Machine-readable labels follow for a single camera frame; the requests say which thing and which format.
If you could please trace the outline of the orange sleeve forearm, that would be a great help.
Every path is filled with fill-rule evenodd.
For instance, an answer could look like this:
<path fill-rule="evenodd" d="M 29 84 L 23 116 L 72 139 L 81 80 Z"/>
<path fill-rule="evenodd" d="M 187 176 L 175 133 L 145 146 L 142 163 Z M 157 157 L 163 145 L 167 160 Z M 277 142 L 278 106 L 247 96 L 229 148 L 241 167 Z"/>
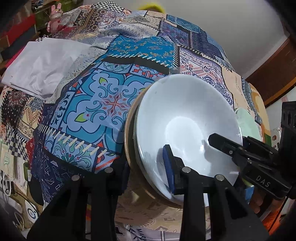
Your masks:
<path fill-rule="evenodd" d="M 281 221 L 287 215 L 287 211 L 285 210 L 286 202 L 286 200 L 274 200 L 269 209 L 270 213 L 267 214 L 266 218 L 262 221 L 270 235 L 277 230 Z"/>

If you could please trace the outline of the right hand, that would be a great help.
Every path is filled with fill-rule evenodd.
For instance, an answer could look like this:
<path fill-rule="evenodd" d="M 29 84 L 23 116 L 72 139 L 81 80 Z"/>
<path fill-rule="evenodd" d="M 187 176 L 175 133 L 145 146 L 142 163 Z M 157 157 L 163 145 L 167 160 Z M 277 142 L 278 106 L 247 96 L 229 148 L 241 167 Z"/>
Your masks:
<path fill-rule="evenodd" d="M 254 211 L 255 214 L 260 212 L 260 206 L 262 206 L 264 201 L 265 193 L 257 188 L 254 189 L 252 197 L 249 202 L 250 208 Z"/>

